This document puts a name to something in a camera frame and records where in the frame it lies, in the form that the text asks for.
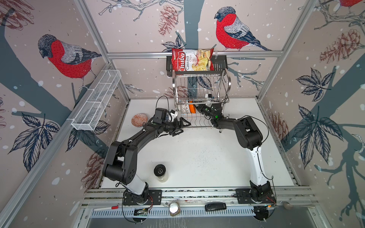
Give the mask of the white brown lattice bowl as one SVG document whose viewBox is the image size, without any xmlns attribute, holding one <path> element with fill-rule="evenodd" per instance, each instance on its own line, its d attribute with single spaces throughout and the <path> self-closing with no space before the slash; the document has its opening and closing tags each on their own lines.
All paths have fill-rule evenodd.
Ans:
<svg viewBox="0 0 365 228">
<path fill-rule="evenodd" d="M 186 105 L 185 105 L 185 104 L 179 104 L 179 105 L 178 105 L 178 108 L 179 108 L 179 111 L 180 111 L 182 114 L 186 114 L 186 113 L 187 113 Z"/>
</svg>

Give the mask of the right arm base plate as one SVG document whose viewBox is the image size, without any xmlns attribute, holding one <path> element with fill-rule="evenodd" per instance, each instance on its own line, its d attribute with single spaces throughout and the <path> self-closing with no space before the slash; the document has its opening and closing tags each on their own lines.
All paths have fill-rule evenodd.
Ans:
<svg viewBox="0 0 365 228">
<path fill-rule="evenodd" d="M 275 204 L 276 197 L 272 190 L 264 191 L 259 195 L 250 188 L 236 189 L 233 197 L 237 198 L 239 204 Z"/>
</svg>

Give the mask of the green patterned bowl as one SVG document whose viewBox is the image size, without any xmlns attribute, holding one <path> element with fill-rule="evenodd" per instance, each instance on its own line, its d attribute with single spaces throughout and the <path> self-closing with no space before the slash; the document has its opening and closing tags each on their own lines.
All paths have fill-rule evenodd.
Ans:
<svg viewBox="0 0 365 228">
<path fill-rule="evenodd" d="M 188 104 L 186 104 L 186 105 L 185 105 L 185 110 L 186 110 L 186 113 L 187 113 L 187 114 L 190 114 L 190 113 L 191 113 L 191 111 L 190 111 L 190 107 L 189 107 L 189 105 L 188 105 Z"/>
</svg>

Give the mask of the orange plastic bowl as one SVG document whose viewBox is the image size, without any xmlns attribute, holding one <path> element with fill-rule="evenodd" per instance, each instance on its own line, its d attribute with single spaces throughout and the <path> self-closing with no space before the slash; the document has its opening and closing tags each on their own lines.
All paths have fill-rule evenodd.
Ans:
<svg viewBox="0 0 365 228">
<path fill-rule="evenodd" d="M 196 114 L 196 107 L 193 104 L 193 101 L 189 101 L 189 110 L 191 114 Z"/>
</svg>

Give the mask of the steel two-tier dish rack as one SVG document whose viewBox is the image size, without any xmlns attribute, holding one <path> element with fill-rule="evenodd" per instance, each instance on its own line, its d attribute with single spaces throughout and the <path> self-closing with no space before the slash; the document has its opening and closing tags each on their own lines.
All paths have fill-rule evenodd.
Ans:
<svg viewBox="0 0 365 228">
<path fill-rule="evenodd" d="M 173 71 L 173 96 L 178 117 L 183 117 L 191 123 L 191 128 L 209 128 L 212 123 L 209 118 L 196 111 L 196 114 L 182 114 L 178 105 L 194 105 L 219 103 L 224 105 L 229 102 L 231 90 L 231 77 L 228 69 L 223 71 Z M 206 94 L 212 94 L 213 100 L 208 100 Z"/>
</svg>

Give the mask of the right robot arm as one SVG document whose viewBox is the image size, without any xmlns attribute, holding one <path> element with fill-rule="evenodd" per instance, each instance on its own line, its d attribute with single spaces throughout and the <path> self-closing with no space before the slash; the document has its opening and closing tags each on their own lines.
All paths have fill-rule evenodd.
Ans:
<svg viewBox="0 0 365 228">
<path fill-rule="evenodd" d="M 196 110 L 209 118 L 212 126 L 217 129 L 233 130 L 236 133 L 238 143 L 246 150 L 250 162 L 250 187 L 251 199 L 255 203 L 269 200 L 276 203 L 276 196 L 271 188 L 270 181 L 265 174 L 262 165 L 261 146 L 264 142 L 263 135 L 251 116 L 243 116 L 238 119 L 228 118 L 223 115 L 221 104 L 196 104 Z"/>
</svg>

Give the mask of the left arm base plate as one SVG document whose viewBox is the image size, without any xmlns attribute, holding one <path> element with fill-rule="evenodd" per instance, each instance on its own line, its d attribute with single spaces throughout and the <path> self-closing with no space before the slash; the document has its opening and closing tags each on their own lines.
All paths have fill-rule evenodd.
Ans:
<svg viewBox="0 0 365 228">
<path fill-rule="evenodd" d="M 160 205 L 162 200 L 161 190 L 149 190 L 143 192 L 142 195 L 133 194 L 126 190 L 123 196 L 123 206 L 155 206 Z"/>
</svg>

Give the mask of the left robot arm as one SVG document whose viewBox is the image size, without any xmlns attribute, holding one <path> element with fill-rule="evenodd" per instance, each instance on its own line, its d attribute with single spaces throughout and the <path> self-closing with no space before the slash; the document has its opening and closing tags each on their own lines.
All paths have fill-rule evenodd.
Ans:
<svg viewBox="0 0 365 228">
<path fill-rule="evenodd" d="M 177 113 L 164 108 L 156 108 L 154 116 L 142 129 L 122 142 L 111 143 L 104 160 L 102 175 L 117 185 L 123 185 L 134 202 L 144 204 L 151 198 L 148 183 L 136 174 L 138 153 L 152 140 L 160 136 L 177 136 L 191 123 Z"/>
</svg>

